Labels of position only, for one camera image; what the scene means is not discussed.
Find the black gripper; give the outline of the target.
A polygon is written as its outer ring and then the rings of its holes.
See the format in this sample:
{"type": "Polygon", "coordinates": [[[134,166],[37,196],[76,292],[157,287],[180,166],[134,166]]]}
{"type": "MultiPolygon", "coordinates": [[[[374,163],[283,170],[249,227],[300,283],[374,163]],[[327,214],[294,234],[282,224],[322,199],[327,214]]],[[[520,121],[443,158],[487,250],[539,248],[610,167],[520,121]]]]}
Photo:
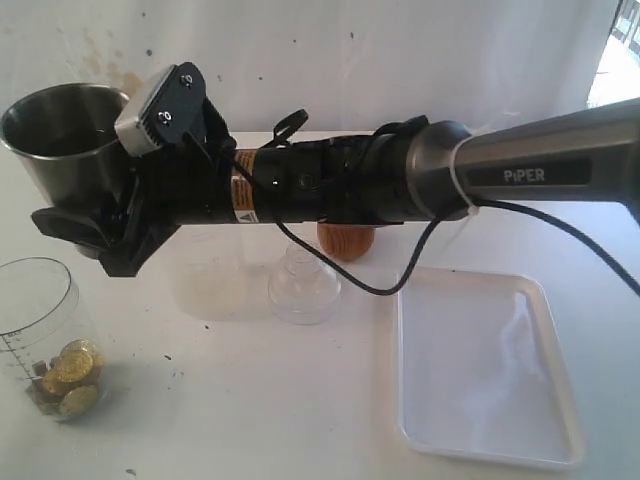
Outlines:
{"type": "Polygon", "coordinates": [[[41,234],[99,253],[108,276],[134,277],[183,225],[236,221],[231,202],[231,158],[236,141],[212,103],[186,132],[134,162],[131,176],[109,215],[99,209],[49,207],[31,214],[41,234]]]}

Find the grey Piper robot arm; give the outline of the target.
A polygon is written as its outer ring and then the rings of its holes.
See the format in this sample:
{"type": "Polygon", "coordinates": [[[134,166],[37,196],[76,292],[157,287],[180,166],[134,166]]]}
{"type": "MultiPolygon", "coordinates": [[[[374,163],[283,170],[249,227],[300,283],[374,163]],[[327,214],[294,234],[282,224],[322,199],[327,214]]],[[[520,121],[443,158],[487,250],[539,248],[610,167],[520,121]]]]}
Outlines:
{"type": "Polygon", "coordinates": [[[133,162],[123,193],[33,213],[45,236],[133,277],[184,225],[458,219],[468,201],[617,202],[639,211],[639,104],[627,100],[484,135],[425,117],[370,135],[240,149],[205,101],[197,134],[133,162]]]}

